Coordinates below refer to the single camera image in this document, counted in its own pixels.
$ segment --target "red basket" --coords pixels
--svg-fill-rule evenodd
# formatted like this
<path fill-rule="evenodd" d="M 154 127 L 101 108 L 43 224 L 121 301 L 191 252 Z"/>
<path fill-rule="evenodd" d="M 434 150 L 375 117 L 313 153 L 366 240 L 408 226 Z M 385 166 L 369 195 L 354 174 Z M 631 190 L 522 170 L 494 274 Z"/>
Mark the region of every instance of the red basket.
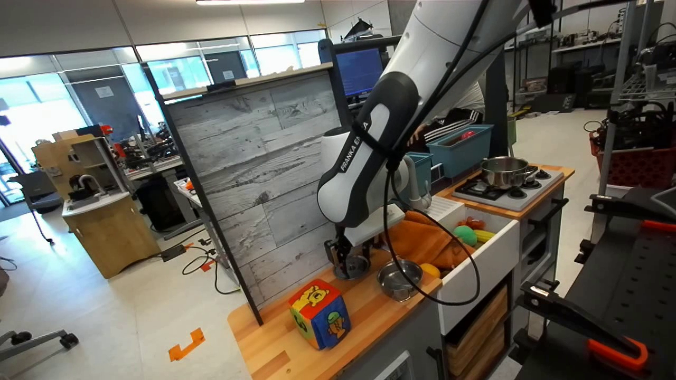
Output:
<path fill-rule="evenodd" d="M 591 154 L 601 170 L 603 152 L 589 140 Z M 614 151 L 610 157 L 608 184 L 666 189 L 676 168 L 676 147 L 668 149 Z"/>

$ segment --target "toy stove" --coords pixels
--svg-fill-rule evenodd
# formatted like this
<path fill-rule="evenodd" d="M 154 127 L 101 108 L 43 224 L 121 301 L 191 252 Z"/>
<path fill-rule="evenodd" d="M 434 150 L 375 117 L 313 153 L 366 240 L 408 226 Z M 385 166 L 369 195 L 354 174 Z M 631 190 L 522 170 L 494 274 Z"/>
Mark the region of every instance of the toy stove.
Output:
<path fill-rule="evenodd" d="M 562 172 L 541 169 L 528 177 L 520 187 L 498 189 L 486 185 L 481 180 L 481 175 L 477 175 L 456 187 L 453 196 L 507 210 L 521 211 L 561 177 Z"/>

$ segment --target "stainless steel bowl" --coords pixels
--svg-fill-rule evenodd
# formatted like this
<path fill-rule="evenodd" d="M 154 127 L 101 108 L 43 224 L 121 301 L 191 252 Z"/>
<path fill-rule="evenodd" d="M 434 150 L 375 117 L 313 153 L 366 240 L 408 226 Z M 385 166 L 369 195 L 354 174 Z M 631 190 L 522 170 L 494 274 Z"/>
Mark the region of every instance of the stainless steel bowl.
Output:
<path fill-rule="evenodd" d="M 515 157 L 495 157 L 481 162 L 481 179 L 493 187 L 509 189 L 523 185 L 523 181 L 537 171 L 528 169 L 528 161 Z"/>
<path fill-rule="evenodd" d="M 399 259 L 399 263 L 401 264 L 402 269 L 404 269 L 404 272 L 408 278 L 411 279 L 411 281 L 413 281 L 416 285 L 420 285 L 420 280 L 423 279 L 423 269 L 418 264 L 410 260 Z M 410 299 L 418 292 L 404 278 L 394 261 L 390 261 L 385 264 L 378 271 L 377 278 L 383 293 L 399 302 Z"/>

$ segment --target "computer monitor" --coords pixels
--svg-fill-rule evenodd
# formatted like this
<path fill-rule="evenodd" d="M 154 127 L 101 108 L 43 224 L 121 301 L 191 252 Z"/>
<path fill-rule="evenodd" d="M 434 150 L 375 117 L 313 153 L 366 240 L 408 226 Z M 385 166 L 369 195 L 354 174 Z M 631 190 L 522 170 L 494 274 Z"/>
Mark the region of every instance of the computer monitor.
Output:
<path fill-rule="evenodd" d="M 336 58 L 345 96 L 371 91 L 383 73 L 383 63 L 378 49 L 342 53 Z"/>

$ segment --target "floor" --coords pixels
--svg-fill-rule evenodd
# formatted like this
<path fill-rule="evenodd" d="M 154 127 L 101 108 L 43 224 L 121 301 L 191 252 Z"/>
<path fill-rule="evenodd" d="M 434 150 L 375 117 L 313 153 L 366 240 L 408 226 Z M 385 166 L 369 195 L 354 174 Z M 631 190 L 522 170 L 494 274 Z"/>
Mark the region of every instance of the floor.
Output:
<path fill-rule="evenodd" d="M 603 111 L 576 111 L 518 121 L 517 156 L 577 171 L 566 183 L 571 201 L 563 211 L 557 270 L 561 294 L 580 270 L 573 258 L 592 221 L 583 207 L 598 186 L 596 161 L 582 124 L 603 117 Z M 67 232 L 60 211 L 39 220 L 55 239 L 53 247 L 40 238 L 29 214 L 0 223 L 0 236 L 9 236 L 0 241 L 0 256 L 19 266 L 9 272 L 9 286 L 0 297 L 0 331 L 39 335 L 63 328 L 76 333 L 81 343 L 66 353 L 53 341 L 0 362 L 0 373 L 21 380 L 250 379 L 226 321 L 230 311 L 245 303 L 243 295 L 217 294 L 213 270 L 181 275 L 200 251 L 189 250 L 167 263 L 152 258 L 107 281 Z M 160 247 L 195 231 L 160 241 Z M 203 231 L 187 242 L 199 245 L 197 240 L 207 237 Z M 219 288 L 234 287 L 220 274 Z M 168 350 L 176 344 L 185 347 L 197 328 L 206 341 L 186 358 L 170 362 Z M 513 379 L 517 371 L 516 363 L 506 361 L 492 379 Z"/>
<path fill-rule="evenodd" d="M 19 202 L 16 204 L 11 204 L 9 206 L 3 206 L 0 208 L 0 222 L 5 220 L 14 219 L 17 216 L 29 213 L 30 210 L 26 206 L 26 202 Z"/>

